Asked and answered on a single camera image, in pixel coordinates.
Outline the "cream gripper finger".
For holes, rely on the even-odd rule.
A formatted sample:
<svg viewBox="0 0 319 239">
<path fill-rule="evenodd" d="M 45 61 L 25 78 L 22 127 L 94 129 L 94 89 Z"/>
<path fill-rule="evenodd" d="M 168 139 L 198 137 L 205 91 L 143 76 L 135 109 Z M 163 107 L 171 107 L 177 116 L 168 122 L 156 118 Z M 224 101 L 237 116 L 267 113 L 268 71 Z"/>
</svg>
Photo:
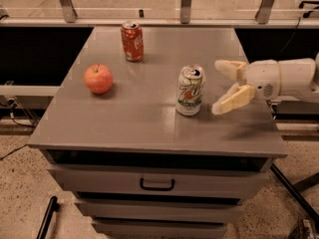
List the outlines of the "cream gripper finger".
<svg viewBox="0 0 319 239">
<path fill-rule="evenodd" d="M 247 64 L 240 61 L 217 60 L 215 69 L 221 72 L 232 81 L 241 81 L 243 79 L 243 71 Z"/>
<path fill-rule="evenodd" d="M 255 89 L 252 86 L 235 83 L 212 105 L 211 112 L 216 116 L 224 115 L 248 105 L 254 97 Z"/>
</svg>

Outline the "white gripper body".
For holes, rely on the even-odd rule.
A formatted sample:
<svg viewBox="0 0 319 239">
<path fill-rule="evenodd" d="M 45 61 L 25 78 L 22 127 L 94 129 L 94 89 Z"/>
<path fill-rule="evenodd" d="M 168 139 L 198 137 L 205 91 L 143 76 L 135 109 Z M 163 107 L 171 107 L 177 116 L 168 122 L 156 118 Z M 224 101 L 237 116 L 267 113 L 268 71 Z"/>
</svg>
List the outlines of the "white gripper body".
<svg viewBox="0 0 319 239">
<path fill-rule="evenodd" d="M 273 60 L 251 63 L 245 70 L 246 83 L 255 89 L 257 100 L 269 101 L 280 93 L 279 64 Z"/>
</svg>

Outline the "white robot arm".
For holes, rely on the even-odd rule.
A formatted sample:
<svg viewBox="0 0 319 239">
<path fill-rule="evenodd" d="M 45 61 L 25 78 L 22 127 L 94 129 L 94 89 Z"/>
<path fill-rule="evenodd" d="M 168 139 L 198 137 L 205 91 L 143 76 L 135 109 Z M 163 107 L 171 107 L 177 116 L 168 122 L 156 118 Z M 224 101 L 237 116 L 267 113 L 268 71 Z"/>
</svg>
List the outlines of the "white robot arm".
<svg viewBox="0 0 319 239">
<path fill-rule="evenodd" d="M 250 64 L 217 60 L 214 65 L 218 72 L 233 81 L 230 89 L 212 105 L 214 115 L 240 109 L 253 100 L 293 97 L 302 102 L 318 102 L 318 58 L 263 60 Z"/>
</svg>

